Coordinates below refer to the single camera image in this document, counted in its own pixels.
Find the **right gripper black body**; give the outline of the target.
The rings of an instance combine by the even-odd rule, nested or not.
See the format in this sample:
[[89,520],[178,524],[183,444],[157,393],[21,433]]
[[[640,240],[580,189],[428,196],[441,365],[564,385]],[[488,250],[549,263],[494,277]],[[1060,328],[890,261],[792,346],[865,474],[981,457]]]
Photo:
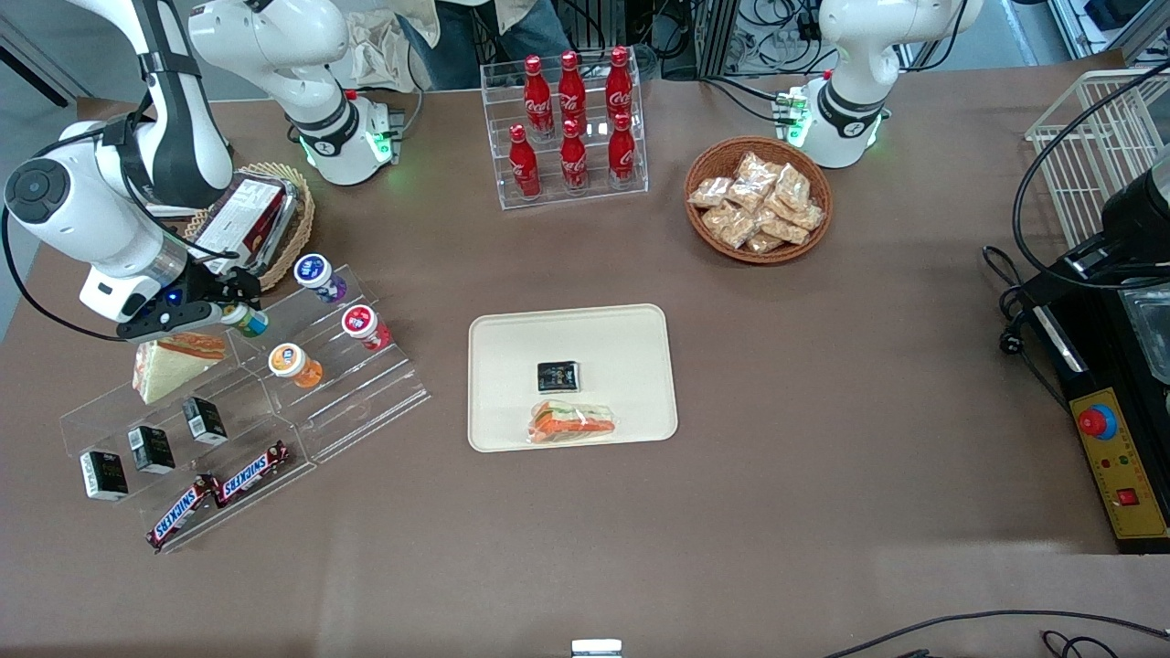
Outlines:
[[160,292],[160,311],[167,318],[212,318],[229,303],[229,288],[195,261],[188,261],[178,279]]

